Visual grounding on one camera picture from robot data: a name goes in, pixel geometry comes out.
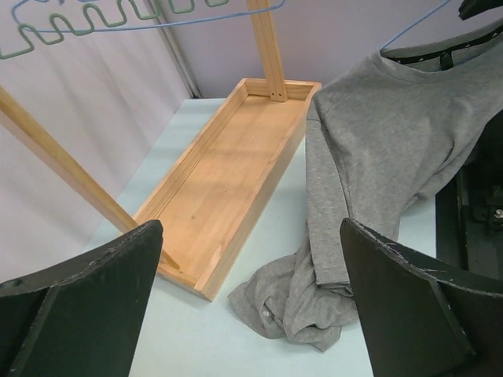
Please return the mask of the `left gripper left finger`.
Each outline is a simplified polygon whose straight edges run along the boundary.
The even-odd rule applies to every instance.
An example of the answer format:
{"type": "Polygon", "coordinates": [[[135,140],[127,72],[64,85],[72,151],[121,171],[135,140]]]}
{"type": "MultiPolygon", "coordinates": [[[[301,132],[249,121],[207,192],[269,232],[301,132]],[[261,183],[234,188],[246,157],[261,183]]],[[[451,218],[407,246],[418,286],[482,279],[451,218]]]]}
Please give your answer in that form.
{"type": "Polygon", "coordinates": [[[1,284],[3,376],[127,376],[163,245],[150,220],[1,284]]]}

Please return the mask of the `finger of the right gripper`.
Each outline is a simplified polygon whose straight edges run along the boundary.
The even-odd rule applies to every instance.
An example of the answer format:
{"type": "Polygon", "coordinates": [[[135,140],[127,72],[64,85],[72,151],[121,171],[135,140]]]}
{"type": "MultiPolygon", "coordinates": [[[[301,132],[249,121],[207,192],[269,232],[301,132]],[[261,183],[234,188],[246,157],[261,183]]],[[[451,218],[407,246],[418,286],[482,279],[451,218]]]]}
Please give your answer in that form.
{"type": "Polygon", "coordinates": [[[503,0],[463,0],[458,8],[461,20],[467,20],[492,9],[501,8],[503,0]]]}

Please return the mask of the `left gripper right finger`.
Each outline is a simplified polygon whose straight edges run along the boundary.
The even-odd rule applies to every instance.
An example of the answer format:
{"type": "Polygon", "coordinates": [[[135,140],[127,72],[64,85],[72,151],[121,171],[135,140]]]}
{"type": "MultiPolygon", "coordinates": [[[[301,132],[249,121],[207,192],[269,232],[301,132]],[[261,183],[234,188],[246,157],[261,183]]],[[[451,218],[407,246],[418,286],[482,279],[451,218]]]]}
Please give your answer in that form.
{"type": "Polygon", "coordinates": [[[502,282],[352,219],[343,256],[375,376],[500,376],[502,282]]]}

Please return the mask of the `light blue wire hanger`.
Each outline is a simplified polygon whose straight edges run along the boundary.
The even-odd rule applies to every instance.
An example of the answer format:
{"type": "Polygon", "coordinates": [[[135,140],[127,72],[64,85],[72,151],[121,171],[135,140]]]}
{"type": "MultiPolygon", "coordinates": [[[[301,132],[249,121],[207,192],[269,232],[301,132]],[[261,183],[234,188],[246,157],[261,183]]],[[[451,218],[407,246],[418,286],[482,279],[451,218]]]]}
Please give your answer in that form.
{"type": "MultiPolygon", "coordinates": [[[[190,24],[202,24],[202,23],[207,23],[207,22],[213,22],[213,21],[220,21],[220,20],[226,20],[226,19],[232,19],[232,18],[237,18],[237,17],[243,17],[243,16],[256,16],[256,15],[266,15],[266,13],[273,12],[277,9],[280,9],[285,5],[287,1],[280,1],[276,5],[259,5],[258,9],[255,10],[248,10],[246,12],[240,12],[240,13],[229,13],[226,15],[222,16],[213,16],[213,17],[207,17],[203,19],[198,19],[198,20],[183,20],[180,22],[174,22],[174,23],[160,23],[160,24],[151,24],[147,26],[127,26],[128,24],[128,18],[127,18],[127,13],[125,10],[125,5],[124,4],[129,4],[131,7],[134,15],[136,18],[140,21],[151,21],[151,20],[157,20],[159,19],[160,16],[162,16],[162,6],[160,5],[160,1],[152,1],[153,5],[151,5],[152,9],[150,13],[142,14],[140,12],[140,9],[138,8],[138,4],[136,1],[114,1],[115,6],[117,11],[119,12],[121,18],[117,21],[110,21],[106,18],[105,14],[102,12],[102,9],[99,6],[99,2],[101,1],[77,1],[80,6],[80,10],[82,11],[82,15],[85,18],[87,22],[86,28],[75,28],[73,24],[70,22],[70,20],[64,16],[63,14],[60,13],[51,13],[48,15],[48,22],[51,25],[51,28],[47,29],[38,29],[35,26],[28,24],[28,23],[23,23],[21,22],[20,18],[18,17],[18,13],[21,8],[26,8],[27,4],[31,3],[49,3],[51,1],[19,1],[15,5],[11,7],[10,10],[10,15],[13,19],[13,21],[17,24],[18,31],[20,35],[24,38],[24,40],[27,42],[29,45],[28,49],[20,51],[18,54],[14,55],[20,55],[24,53],[30,53],[35,47],[31,40],[25,35],[25,32],[31,32],[33,33],[40,41],[41,43],[45,45],[54,45],[58,44],[64,41],[64,35],[69,34],[69,35],[74,35],[74,36],[84,36],[84,35],[90,35],[92,33],[105,33],[105,32],[116,32],[116,31],[142,31],[142,30],[150,30],[150,29],[160,29],[160,28],[167,28],[167,27],[178,27],[178,26],[184,26],[184,25],[190,25],[190,24]],[[94,24],[93,19],[91,18],[91,13],[94,12],[101,20],[101,23],[103,27],[99,28],[94,24]],[[62,22],[64,25],[66,25],[64,28],[59,28],[59,25],[57,22],[62,22]],[[58,37],[54,40],[45,40],[44,36],[42,34],[55,34],[58,35],[58,37]]],[[[414,21],[410,25],[408,25],[406,28],[401,30],[397,35],[395,35],[393,38],[388,40],[386,43],[384,43],[381,48],[380,52],[385,51],[387,47],[389,47],[392,43],[394,43],[396,40],[400,39],[404,34],[406,34],[408,31],[412,30],[414,27],[416,27],[418,24],[424,22],[427,18],[430,16],[434,15],[437,13],[440,9],[443,7],[447,6],[450,4],[452,1],[442,1],[440,4],[438,4],[435,8],[431,9],[428,13],[423,15],[420,19],[414,21]]],[[[195,1],[189,1],[189,7],[187,9],[177,9],[174,7],[173,2],[169,1],[170,7],[171,7],[171,12],[173,14],[188,14],[191,13],[195,10],[196,8],[196,3],[195,1]]]]}

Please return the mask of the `grey t shirt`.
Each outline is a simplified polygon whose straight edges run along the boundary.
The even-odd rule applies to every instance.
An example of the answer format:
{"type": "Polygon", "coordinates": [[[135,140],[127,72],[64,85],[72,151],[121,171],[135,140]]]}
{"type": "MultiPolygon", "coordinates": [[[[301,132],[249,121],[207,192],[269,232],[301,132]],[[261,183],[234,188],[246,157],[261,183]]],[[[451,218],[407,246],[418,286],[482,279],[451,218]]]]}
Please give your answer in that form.
{"type": "Polygon", "coordinates": [[[402,214],[447,185],[501,109],[500,20],[378,50],[323,86],[307,113],[307,234],[229,294],[236,316],[265,338],[326,351],[358,318],[342,220],[396,240],[402,214]]]}

